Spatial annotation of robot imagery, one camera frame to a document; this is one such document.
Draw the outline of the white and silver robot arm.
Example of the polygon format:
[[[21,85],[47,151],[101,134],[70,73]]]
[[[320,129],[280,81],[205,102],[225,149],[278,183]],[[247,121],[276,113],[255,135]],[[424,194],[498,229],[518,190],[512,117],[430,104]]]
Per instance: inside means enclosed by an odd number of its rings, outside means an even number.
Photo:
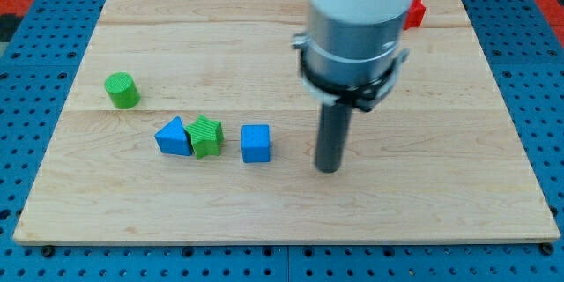
[[[390,66],[412,0],[309,0],[303,59],[314,79],[365,85]]]

